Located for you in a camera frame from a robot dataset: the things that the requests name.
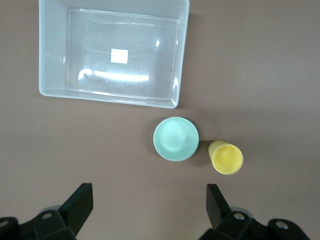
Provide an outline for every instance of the bowl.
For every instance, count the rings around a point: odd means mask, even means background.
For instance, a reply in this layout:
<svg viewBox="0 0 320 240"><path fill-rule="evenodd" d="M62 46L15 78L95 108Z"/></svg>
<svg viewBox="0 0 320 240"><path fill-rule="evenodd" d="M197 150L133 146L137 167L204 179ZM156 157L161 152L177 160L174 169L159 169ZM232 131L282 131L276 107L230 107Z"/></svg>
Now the bowl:
<svg viewBox="0 0 320 240"><path fill-rule="evenodd" d="M39 0L44 96L173 109L189 0Z"/></svg>
<svg viewBox="0 0 320 240"><path fill-rule="evenodd" d="M190 158L198 148L196 127L183 117L169 117L155 128L153 144L161 157L173 162Z"/></svg>

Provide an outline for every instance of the cup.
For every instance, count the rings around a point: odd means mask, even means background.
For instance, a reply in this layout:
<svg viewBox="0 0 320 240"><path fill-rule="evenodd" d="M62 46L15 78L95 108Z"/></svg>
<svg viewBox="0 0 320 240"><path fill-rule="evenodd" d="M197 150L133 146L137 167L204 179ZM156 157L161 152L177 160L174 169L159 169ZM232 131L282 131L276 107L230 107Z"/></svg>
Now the cup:
<svg viewBox="0 0 320 240"><path fill-rule="evenodd" d="M178 116L169 117L155 128L153 144L161 157L180 162L195 153L199 145L199 134L189 120Z"/></svg>
<svg viewBox="0 0 320 240"><path fill-rule="evenodd" d="M213 167L224 175L238 172L244 162L240 149L225 141L213 141L208 151Z"/></svg>

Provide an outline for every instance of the black metal bracket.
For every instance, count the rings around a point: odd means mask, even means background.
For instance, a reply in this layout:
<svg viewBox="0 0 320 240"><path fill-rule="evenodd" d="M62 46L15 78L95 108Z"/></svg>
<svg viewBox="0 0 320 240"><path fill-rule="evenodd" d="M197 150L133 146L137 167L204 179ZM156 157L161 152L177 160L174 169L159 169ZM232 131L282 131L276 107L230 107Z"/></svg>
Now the black metal bracket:
<svg viewBox="0 0 320 240"><path fill-rule="evenodd" d="M206 211L212 228L199 240L310 240L292 221L272 219L268 226L241 211L232 211L216 184L206 189Z"/></svg>
<svg viewBox="0 0 320 240"><path fill-rule="evenodd" d="M19 225L0 218L0 240L75 240L94 207L91 183L83 183L58 210L47 210Z"/></svg>

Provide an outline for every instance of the transparent storage container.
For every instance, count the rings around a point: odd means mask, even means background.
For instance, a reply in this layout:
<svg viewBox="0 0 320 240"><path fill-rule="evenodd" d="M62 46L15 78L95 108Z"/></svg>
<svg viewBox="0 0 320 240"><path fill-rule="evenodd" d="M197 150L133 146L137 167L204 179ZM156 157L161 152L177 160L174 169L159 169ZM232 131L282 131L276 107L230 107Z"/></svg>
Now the transparent storage container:
<svg viewBox="0 0 320 240"><path fill-rule="evenodd" d="M39 0L39 91L175 108L189 5L189 0Z"/></svg>

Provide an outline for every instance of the yellow cup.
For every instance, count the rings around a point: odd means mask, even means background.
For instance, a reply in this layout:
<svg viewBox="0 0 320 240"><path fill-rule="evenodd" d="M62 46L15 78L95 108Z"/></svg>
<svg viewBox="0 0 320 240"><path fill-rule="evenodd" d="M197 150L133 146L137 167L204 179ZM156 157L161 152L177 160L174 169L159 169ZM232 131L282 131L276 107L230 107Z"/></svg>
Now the yellow cup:
<svg viewBox="0 0 320 240"><path fill-rule="evenodd" d="M213 141L208 151L213 167L224 175L238 172L244 162L240 149L225 141Z"/></svg>

